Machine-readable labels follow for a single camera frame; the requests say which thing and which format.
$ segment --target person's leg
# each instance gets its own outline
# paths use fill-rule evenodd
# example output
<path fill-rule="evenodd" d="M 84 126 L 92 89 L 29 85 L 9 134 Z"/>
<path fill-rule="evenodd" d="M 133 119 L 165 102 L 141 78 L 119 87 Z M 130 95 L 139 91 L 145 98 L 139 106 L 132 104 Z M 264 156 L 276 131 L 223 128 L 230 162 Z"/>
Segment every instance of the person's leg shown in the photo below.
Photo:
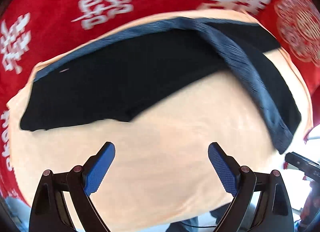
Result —
<path fill-rule="evenodd" d="M 182 222 L 191 226 L 198 226 L 198 217 L 171 223 L 166 232 L 198 232 L 198 228 L 184 225 Z"/>

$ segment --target peach cloth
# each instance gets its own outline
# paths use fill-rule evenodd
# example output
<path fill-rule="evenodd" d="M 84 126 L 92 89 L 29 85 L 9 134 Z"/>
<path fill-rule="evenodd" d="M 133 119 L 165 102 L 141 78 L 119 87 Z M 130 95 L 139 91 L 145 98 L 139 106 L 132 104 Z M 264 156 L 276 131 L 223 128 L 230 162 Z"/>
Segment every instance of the peach cloth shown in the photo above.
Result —
<path fill-rule="evenodd" d="M 177 16 L 257 22 L 235 11 L 174 12 L 133 21 L 100 38 L 134 25 Z M 45 169 L 54 173 L 69 171 L 96 154 L 106 141 L 114 143 L 116 157 L 90 198 L 113 232 L 188 219 L 231 201 L 208 159 L 208 145 L 213 141 L 240 165 L 248 165 L 254 171 L 270 172 L 283 161 L 284 155 L 274 149 L 256 105 L 229 71 L 184 87 L 131 123 L 107 119 L 47 131 L 20 130 L 35 73 L 65 55 L 37 64 L 27 85 L 8 102 L 11 160 L 20 190 L 30 204 Z M 301 112 L 294 136 L 294 141 L 300 141 L 312 127 L 306 85 L 284 50 L 265 55 L 287 82 Z M 69 210 L 74 217 L 74 209 Z"/>

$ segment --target black garment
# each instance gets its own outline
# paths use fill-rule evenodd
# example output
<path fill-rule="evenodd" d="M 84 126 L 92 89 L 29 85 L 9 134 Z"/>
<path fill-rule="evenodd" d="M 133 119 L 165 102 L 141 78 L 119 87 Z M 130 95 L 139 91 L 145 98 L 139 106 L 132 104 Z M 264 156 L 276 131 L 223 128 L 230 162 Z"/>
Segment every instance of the black garment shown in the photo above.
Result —
<path fill-rule="evenodd" d="M 266 39 L 266 30 L 261 26 L 242 27 L 235 24 L 217 24 L 208 23 L 208 25 L 220 30 L 230 39 L 235 41 L 247 54 L 249 60 L 258 71 L 261 80 L 267 88 L 271 98 L 273 99 L 280 116 L 292 134 L 296 131 L 300 121 L 301 114 L 292 97 L 292 94 L 274 64 L 261 52 L 280 48 L 280 44 L 275 38 Z"/>
<path fill-rule="evenodd" d="M 227 35 L 233 33 L 229 37 L 246 50 L 259 74 L 267 69 L 267 75 L 278 77 L 266 78 L 266 87 L 272 99 L 279 102 L 278 109 L 298 116 L 289 122 L 284 120 L 285 124 L 297 126 L 300 113 L 292 95 L 276 67 L 262 53 L 279 47 L 274 37 L 262 27 L 249 24 L 222 23 L 215 28 Z M 33 131 L 106 118 L 130 121 L 173 92 L 227 68 L 196 31 L 170 30 L 119 41 L 65 63 L 36 81 L 20 126 Z"/>

